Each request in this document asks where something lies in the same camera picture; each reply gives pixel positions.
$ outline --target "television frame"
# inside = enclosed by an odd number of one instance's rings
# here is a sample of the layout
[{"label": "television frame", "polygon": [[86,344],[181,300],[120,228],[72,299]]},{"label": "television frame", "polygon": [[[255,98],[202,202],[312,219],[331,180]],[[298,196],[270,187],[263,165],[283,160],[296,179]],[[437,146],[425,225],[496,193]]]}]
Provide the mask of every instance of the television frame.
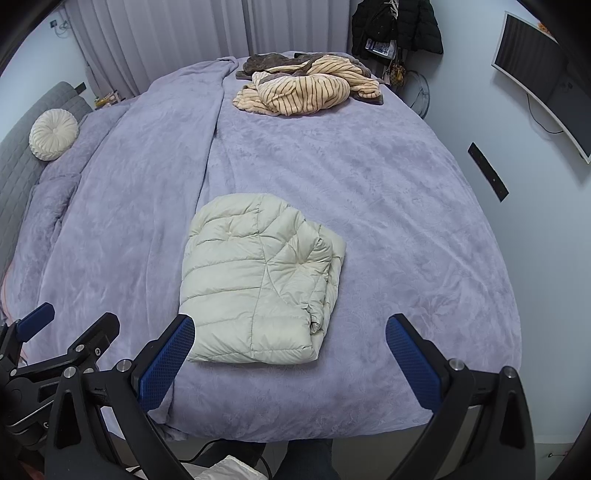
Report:
[{"label": "television frame", "polygon": [[517,20],[522,21],[523,23],[526,23],[528,25],[530,25],[531,27],[535,28],[538,32],[546,35],[546,37],[548,37],[549,39],[551,39],[553,42],[558,43],[554,37],[552,35],[549,35],[548,33],[546,33],[544,30],[541,30],[537,25],[534,25],[531,22],[528,22],[527,20],[524,20],[523,18],[518,17],[517,15],[514,15],[508,11],[505,11],[505,16],[503,18],[503,27],[501,28],[501,35],[499,35],[499,41],[496,45],[496,50],[495,50],[495,55],[492,58],[492,67],[494,67],[495,69],[497,69],[499,72],[504,73],[505,75],[507,75],[511,80],[513,80],[517,85],[519,85],[521,88],[523,88],[536,102],[538,102],[542,108],[548,112],[550,114],[550,116],[554,119],[554,121],[556,121],[556,123],[560,126],[560,128],[564,131],[564,133],[570,138],[571,142],[574,144],[574,146],[577,148],[577,150],[579,151],[579,155],[581,155],[581,157],[584,158],[584,160],[587,163],[591,163],[591,154],[589,154],[589,156],[587,156],[587,154],[585,153],[585,151],[583,150],[583,147],[581,147],[581,145],[579,144],[579,142],[577,141],[577,139],[575,139],[575,137],[573,136],[573,134],[569,131],[568,128],[566,128],[565,124],[563,124],[560,121],[560,118],[558,118],[554,112],[542,101],[540,100],[538,97],[536,97],[535,93],[532,92],[531,90],[529,90],[529,88],[527,88],[525,85],[523,85],[523,83],[521,83],[519,80],[517,80],[515,77],[513,77],[513,75],[511,75],[509,72],[507,72],[506,70],[504,70],[503,68],[501,68],[501,66],[497,65],[495,63],[496,61],[496,57],[499,54],[499,48],[501,47],[501,41],[503,40],[503,34],[505,33],[505,24],[507,22],[507,16],[512,16],[514,18],[516,18]]}]

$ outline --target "hanging black down jacket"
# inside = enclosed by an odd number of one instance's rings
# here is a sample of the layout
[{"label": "hanging black down jacket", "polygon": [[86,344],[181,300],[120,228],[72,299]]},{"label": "hanging black down jacket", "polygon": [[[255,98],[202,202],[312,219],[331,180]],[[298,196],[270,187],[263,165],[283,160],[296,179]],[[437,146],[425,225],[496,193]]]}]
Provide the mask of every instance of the hanging black down jacket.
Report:
[{"label": "hanging black down jacket", "polygon": [[397,40],[406,50],[427,50],[443,53],[441,33],[429,0],[400,0],[398,19],[388,23],[389,6],[385,0],[363,0],[353,15],[351,27],[353,55],[367,58],[365,43],[368,38],[377,41]]}]

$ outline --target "beige striped fleece robe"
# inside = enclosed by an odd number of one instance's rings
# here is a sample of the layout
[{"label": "beige striped fleece robe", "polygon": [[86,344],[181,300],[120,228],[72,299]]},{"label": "beige striped fleece robe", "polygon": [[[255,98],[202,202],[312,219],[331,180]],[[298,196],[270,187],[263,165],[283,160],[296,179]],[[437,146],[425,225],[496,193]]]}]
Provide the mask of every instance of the beige striped fleece robe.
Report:
[{"label": "beige striped fleece robe", "polygon": [[345,57],[324,55],[307,71],[286,65],[255,72],[232,101],[240,110],[266,115],[309,115],[345,101],[350,92],[362,99],[381,96],[379,83],[363,75]]}]

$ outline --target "folded white puffer jacket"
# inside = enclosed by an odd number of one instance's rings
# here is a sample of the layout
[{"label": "folded white puffer jacket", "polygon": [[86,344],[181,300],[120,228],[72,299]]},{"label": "folded white puffer jacket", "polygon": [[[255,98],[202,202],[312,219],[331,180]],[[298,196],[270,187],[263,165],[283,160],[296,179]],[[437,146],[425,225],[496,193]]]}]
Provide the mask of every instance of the folded white puffer jacket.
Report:
[{"label": "folded white puffer jacket", "polygon": [[191,222],[179,312],[189,360],[300,364],[318,358],[345,256],[341,237],[270,194],[235,193]]}]

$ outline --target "jeans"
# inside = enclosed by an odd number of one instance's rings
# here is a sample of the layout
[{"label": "jeans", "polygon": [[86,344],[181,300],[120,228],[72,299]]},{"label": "jeans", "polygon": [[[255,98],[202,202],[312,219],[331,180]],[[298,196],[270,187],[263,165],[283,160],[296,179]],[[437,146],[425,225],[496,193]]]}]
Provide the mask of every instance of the jeans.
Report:
[{"label": "jeans", "polygon": [[[265,450],[265,443],[221,440],[213,443],[193,463],[211,467],[232,455],[255,467]],[[332,467],[332,439],[292,440],[274,480],[340,480]]]}]

